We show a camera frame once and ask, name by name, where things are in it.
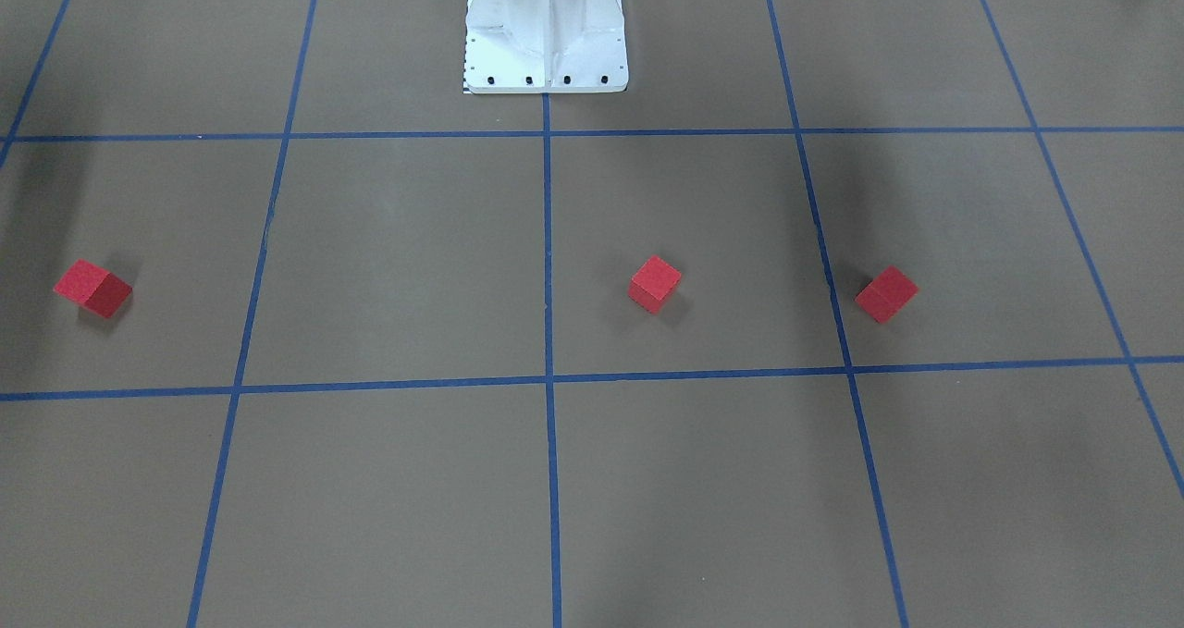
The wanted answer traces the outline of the red block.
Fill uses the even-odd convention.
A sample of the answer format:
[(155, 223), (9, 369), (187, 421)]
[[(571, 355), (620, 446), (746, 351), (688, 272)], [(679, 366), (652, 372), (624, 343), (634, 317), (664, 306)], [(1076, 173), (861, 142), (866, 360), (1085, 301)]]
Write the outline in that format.
[(630, 278), (628, 296), (648, 314), (657, 315), (677, 290), (682, 277), (684, 275), (675, 265), (651, 254)]
[(117, 275), (77, 259), (54, 283), (54, 294), (102, 319), (112, 319), (131, 296), (130, 283)]
[(855, 296), (855, 305), (882, 325), (892, 321), (919, 291), (920, 287), (897, 265), (887, 265)]

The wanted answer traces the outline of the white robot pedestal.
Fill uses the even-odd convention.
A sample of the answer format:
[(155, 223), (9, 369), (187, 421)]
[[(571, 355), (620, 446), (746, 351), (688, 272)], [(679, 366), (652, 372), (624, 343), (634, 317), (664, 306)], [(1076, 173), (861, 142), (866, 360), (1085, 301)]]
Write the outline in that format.
[(624, 0), (466, 0), (470, 94), (624, 92)]

